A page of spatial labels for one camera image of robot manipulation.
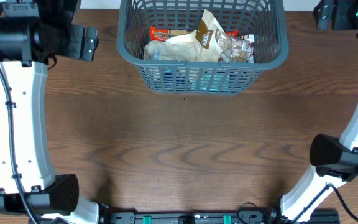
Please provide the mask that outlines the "spaghetti packet red ends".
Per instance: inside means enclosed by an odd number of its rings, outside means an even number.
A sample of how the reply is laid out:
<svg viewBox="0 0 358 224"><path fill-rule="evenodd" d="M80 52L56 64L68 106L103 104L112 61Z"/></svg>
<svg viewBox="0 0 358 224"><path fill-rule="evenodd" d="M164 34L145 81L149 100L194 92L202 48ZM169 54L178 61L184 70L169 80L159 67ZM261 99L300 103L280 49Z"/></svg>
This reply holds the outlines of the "spaghetti packet red ends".
<svg viewBox="0 0 358 224"><path fill-rule="evenodd" d="M178 35L190 34L190 31L174 30L174 29L157 29L155 26L150 27L150 39L157 41L166 41L168 38Z"/></svg>

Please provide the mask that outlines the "beige pouch with window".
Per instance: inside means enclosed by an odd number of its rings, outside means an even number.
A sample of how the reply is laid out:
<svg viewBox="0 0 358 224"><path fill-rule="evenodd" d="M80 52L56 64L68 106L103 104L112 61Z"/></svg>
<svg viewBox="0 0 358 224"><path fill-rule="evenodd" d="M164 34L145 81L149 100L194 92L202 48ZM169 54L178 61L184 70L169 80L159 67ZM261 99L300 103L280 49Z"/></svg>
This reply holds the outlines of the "beige pouch with window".
<svg viewBox="0 0 358 224"><path fill-rule="evenodd" d="M212 62L213 54L201 49L194 30L189 34L168 38L165 42L150 41L144 47L143 59Z"/></svg>

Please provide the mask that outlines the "Pantree cookie pouch printed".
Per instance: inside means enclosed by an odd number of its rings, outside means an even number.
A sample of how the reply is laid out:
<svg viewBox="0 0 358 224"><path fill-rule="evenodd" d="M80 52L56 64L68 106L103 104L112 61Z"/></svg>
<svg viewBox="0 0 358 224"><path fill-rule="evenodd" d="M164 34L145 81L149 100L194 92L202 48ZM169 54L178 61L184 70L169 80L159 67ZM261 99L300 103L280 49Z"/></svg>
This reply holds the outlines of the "Pantree cookie pouch printed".
<svg viewBox="0 0 358 224"><path fill-rule="evenodd" d="M204 10L195 32L195 61L254 63L254 44L253 34L224 32L213 14Z"/></svg>

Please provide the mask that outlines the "teal snack packet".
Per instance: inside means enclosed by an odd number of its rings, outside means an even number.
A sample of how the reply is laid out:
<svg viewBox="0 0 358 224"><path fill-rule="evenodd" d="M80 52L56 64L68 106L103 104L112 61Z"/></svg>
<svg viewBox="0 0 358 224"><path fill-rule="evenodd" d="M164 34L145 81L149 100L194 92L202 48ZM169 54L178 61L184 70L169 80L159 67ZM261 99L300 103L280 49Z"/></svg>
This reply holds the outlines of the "teal snack packet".
<svg viewBox="0 0 358 224"><path fill-rule="evenodd" d="M230 89L230 75L223 71L202 70L189 75L188 90L193 92L226 93Z"/></svg>

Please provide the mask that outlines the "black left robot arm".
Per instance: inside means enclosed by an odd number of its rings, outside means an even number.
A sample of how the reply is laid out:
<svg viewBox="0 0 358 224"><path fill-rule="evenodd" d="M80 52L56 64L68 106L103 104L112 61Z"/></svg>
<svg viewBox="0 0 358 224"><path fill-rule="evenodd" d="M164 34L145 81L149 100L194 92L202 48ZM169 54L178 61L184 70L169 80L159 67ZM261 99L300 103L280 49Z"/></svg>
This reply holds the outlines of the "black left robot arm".
<svg viewBox="0 0 358 224"><path fill-rule="evenodd" d="M0 2L0 214L31 223L103 223L102 206L58 175L48 151L45 86L63 56L92 61L98 31L74 25L78 0Z"/></svg>

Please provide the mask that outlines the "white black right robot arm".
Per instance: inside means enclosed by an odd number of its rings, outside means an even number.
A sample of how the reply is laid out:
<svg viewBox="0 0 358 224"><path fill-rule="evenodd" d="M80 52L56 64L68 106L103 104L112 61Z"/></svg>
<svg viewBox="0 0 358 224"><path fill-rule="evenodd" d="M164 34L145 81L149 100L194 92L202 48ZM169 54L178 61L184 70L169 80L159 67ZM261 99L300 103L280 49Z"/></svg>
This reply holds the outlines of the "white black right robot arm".
<svg viewBox="0 0 358 224"><path fill-rule="evenodd" d="M320 1L313 10L319 30L356 30L358 0ZM358 176L358 104L341 137L325 134L314 137L310 166L264 223L334 223L334 214L317 212L316 207L331 193Z"/></svg>

